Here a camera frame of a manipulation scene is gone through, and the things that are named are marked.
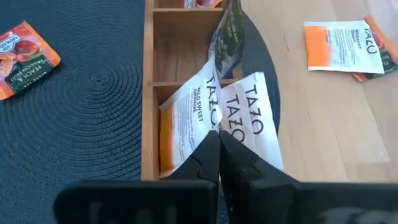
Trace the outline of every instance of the wooden tabletop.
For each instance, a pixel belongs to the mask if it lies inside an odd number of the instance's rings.
[[[398,181],[398,72],[358,83],[308,72],[305,21],[372,15],[398,48],[397,0],[243,0],[274,61],[281,97],[284,171],[298,180]]]

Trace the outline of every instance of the tazo logo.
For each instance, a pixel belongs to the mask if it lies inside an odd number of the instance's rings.
[[[5,40],[2,40],[0,42],[0,54],[12,51],[15,47],[15,44],[18,43],[20,40],[21,38],[17,34],[14,34]]]
[[[373,43],[372,32],[369,29],[365,29],[366,33],[366,50],[369,54],[377,53],[377,47]]]

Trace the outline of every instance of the tea bag packet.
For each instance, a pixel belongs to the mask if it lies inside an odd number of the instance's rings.
[[[354,73],[353,76],[359,82],[364,82],[398,70],[398,50],[384,35],[371,16],[366,17],[365,22],[370,26],[374,41],[379,48],[384,73]]]
[[[180,7],[191,9],[195,7],[214,8],[223,0],[180,0]]]
[[[0,36],[0,100],[24,90],[48,74],[59,55],[27,23]]]
[[[208,48],[208,57],[215,56],[217,74],[220,79],[232,78],[229,76],[233,68],[240,63],[243,49],[244,27],[241,1],[229,0]]]
[[[265,161],[283,169],[266,79],[256,72],[221,89],[221,127]]]
[[[379,47],[364,21],[305,22],[308,70],[384,73]]]
[[[160,178],[172,174],[222,118],[215,60],[184,83],[160,108]]]

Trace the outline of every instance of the dark green tea packet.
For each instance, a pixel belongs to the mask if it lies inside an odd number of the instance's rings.
[[[208,58],[215,55],[218,78],[232,78],[242,58],[244,39],[241,1],[229,0],[208,48]]]

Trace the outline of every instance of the orange tea packet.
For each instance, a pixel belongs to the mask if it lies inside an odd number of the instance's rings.
[[[24,90],[60,61],[60,56],[25,21],[0,35],[0,100]]]
[[[223,0],[180,0],[180,7],[191,9],[194,7],[214,8]]]
[[[354,73],[353,76],[363,82],[376,78],[395,70],[398,70],[398,50],[392,42],[383,34],[379,26],[371,16],[365,18],[365,22],[371,27],[372,35],[380,51],[381,61],[383,63],[384,73]]]

